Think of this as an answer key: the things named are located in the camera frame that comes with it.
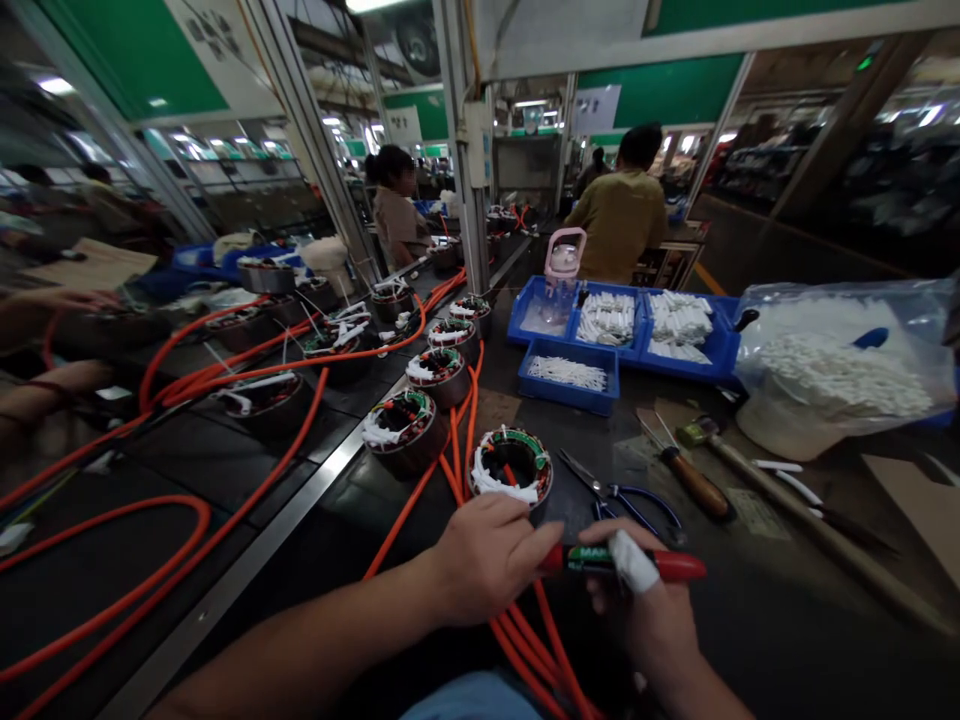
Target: green wire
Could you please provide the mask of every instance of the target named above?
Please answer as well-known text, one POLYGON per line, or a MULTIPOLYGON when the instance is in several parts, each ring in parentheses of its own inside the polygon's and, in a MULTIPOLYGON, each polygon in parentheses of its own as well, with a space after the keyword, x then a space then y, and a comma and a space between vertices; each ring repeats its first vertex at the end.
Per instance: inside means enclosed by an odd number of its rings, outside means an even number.
POLYGON ((60 490, 60 488, 62 488, 62 487, 63 487, 64 485, 66 485, 70 480, 72 480, 72 479, 74 478, 74 476, 76 476, 76 474, 77 474, 78 472, 79 472, 79 471, 78 471, 76 468, 73 468, 72 470, 68 470, 67 473, 66 473, 66 474, 63 476, 63 478, 60 480, 60 482, 58 482, 58 483, 57 483, 56 485, 54 485, 52 488, 50 488, 49 490, 47 490, 43 495, 41 495, 40 497, 38 497, 38 498, 37 498, 36 500, 34 500, 32 503, 30 503, 29 506, 27 506, 26 508, 24 508, 24 510, 23 510, 22 513, 20 513, 19 515, 17 515, 13 520, 11 520, 10 522, 8 522, 8 523, 6 524, 6 526, 4 527, 4 530, 6 530, 8 527, 10 527, 10 526, 12 526, 12 525, 16 525, 16 524, 19 523, 19 522, 23 522, 23 521, 26 520, 28 517, 30 517, 34 512, 36 512, 36 510, 37 510, 41 505, 43 505, 47 500, 49 500, 51 497, 53 497, 53 496, 57 493, 57 491, 60 490))

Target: cardboard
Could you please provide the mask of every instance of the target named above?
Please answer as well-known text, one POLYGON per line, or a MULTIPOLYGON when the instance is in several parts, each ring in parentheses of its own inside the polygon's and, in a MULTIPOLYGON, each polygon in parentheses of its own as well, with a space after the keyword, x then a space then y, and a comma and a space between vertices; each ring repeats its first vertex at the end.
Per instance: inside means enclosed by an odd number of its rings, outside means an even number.
POLYGON ((960 588, 960 488, 933 482, 912 462, 875 455, 863 460, 960 588))
POLYGON ((57 260, 49 265, 21 270, 20 275, 63 285, 73 290, 115 290, 124 283, 150 272, 157 258, 124 250, 90 238, 73 246, 86 260, 57 260))

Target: wooden handle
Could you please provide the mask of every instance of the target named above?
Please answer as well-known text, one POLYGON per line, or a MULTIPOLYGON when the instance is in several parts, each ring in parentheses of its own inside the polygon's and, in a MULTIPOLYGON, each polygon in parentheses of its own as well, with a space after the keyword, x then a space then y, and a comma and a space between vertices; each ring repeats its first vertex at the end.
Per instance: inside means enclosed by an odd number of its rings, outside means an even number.
POLYGON ((736 513, 727 497, 720 488, 707 479, 706 475, 691 465, 677 448, 667 448, 661 458, 673 471, 680 484, 690 493, 693 501, 711 520, 716 522, 733 520, 736 513))
POLYGON ((900 582, 870 555, 825 522, 815 518, 807 505, 780 482, 756 467, 721 438, 714 435, 707 442, 717 455, 740 471, 744 479, 756 490, 763 493, 800 525, 826 553, 873 590, 878 599, 886 601, 892 609, 943 635, 956 634, 955 628, 935 608, 900 582))

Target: dark hair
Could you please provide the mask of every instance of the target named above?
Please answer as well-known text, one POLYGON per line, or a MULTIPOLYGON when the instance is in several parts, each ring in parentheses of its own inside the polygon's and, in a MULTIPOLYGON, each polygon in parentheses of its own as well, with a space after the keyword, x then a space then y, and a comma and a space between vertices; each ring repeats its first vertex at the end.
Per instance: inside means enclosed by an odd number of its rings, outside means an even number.
POLYGON ((620 141, 621 162, 631 167, 649 170, 663 145, 660 123, 647 123, 627 131, 620 141))
POLYGON ((14 165, 10 169, 28 183, 43 185, 44 187, 53 185, 53 179, 47 175, 47 171, 39 165, 14 165))
POLYGON ((384 145, 380 154, 367 158, 366 166, 368 181, 393 188, 404 172, 413 170, 413 158, 396 145, 384 145))
POLYGON ((80 166, 80 172, 82 172, 91 180, 99 180, 100 182, 105 182, 108 184, 113 182, 112 178, 110 177, 110 171, 100 163, 84 163, 80 166))

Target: scissors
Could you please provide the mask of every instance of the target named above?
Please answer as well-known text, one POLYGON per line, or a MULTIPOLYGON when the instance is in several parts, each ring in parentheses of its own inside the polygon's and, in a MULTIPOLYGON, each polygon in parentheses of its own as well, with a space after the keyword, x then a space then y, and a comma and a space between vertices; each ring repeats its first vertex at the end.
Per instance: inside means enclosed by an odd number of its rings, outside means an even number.
POLYGON ((620 501, 620 504, 626 509, 626 511, 636 520, 640 525, 649 530, 655 537, 663 539, 663 535, 667 536, 668 544, 673 545, 674 547, 683 547, 687 544, 687 535, 683 531, 683 525, 680 522, 680 518, 677 517, 677 514, 673 511, 673 508, 667 504, 667 502, 661 498, 656 493, 650 492, 643 488, 634 487, 632 485, 617 485, 610 483, 607 485, 609 495, 603 495, 601 493, 600 483, 597 482, 597 479, 593 476, 589 470, 587 470, 583 465, 581 465, 576 458, 574 458, 566 450, 560 450, 557 453, 560 456, 560 459, 563 460, 564 464, 570 468, 574 475, 587 486, 587 489, 593 493, 596 500, 593 503, 593 517, 595 520, 603 520, 604 518, 615 519, 617 518, 616 511, 610 507, 610 504, 607 502, 609 498, 616 498, 620 501), (625 497, 626 495, 636 495, 637 497, 643 498, 644 500, 649 501, 652 505, 656 506, 658 510, 666 517, 667 527, 664 533, 661 533, 659 530, 654 527, 647 517, 640 512, 637 507, 630 502, 630 500, 625 497))

